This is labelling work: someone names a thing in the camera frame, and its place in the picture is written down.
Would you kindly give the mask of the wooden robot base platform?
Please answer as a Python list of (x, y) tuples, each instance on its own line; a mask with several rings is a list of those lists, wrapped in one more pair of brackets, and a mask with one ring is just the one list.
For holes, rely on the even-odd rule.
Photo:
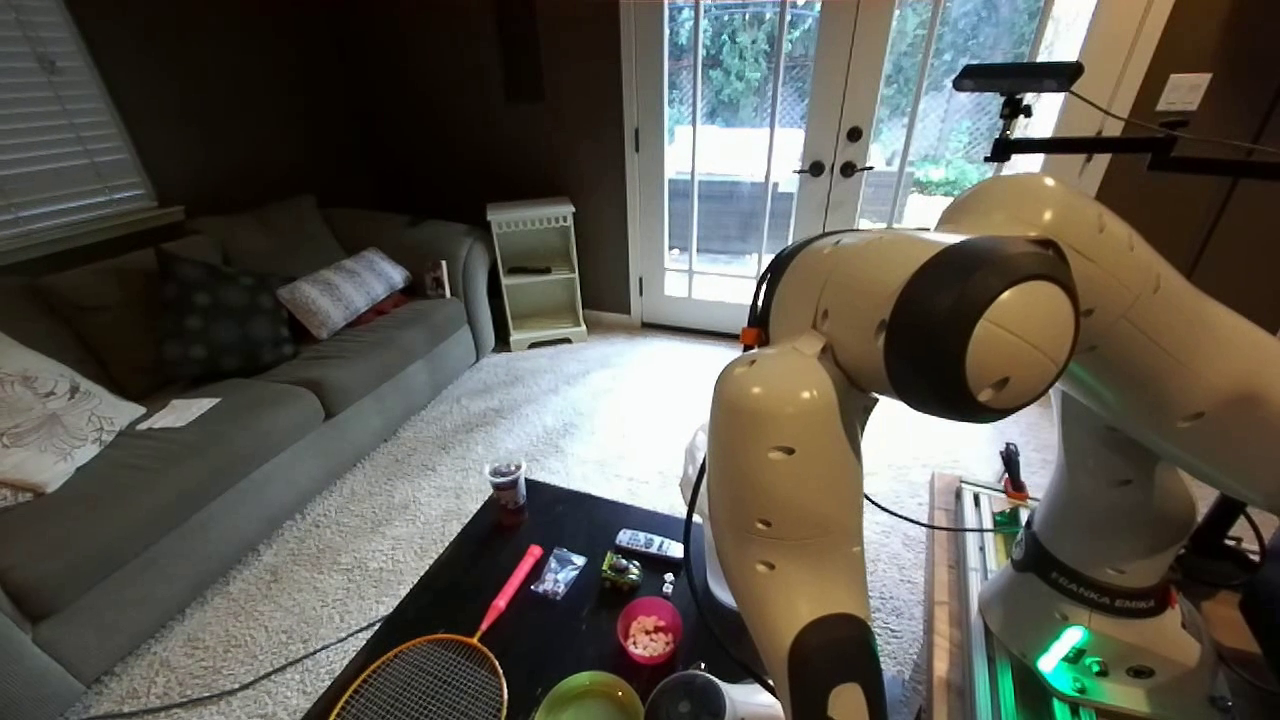
[(1013, 564), (1031, 503), (997, 484), (935, 477), (927, 515), (926, 720), (1277, 720), (1277, 673), (1228, 589), (1174, 585), (1153, 637), (1051, 607), (1042, 638), (1010, 647), (984, 592)]

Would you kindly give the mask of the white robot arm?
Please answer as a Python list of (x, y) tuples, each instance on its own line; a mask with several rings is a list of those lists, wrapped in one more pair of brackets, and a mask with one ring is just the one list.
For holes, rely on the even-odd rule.
[(764, 276), (711, 383), (711, 576), (790, 720), (880, 720), (870, 431), (1051, 403), (1055, 467), (976, 622), (1067, 702), (1201, 720), (1214, 647), (1174, 589), (1201, 484), (1280, 506), (1280, 335), (1051, 176), (993, 176), (927, 228), (824, 233)]

